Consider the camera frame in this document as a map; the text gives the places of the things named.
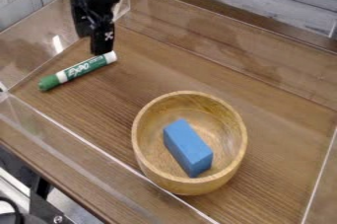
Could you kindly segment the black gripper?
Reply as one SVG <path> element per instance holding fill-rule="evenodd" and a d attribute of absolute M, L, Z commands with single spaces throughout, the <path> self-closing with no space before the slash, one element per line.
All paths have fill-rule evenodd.
<path fill-rule="evenodd" d="M 120 0 L 69 0 L 71 15 L 80 37 L 91 35 L 91 53 L 103 55 L 113 50 L 115 23 L 112 8 Z M 100 20 L 91 26 L 91 20 Z"/>

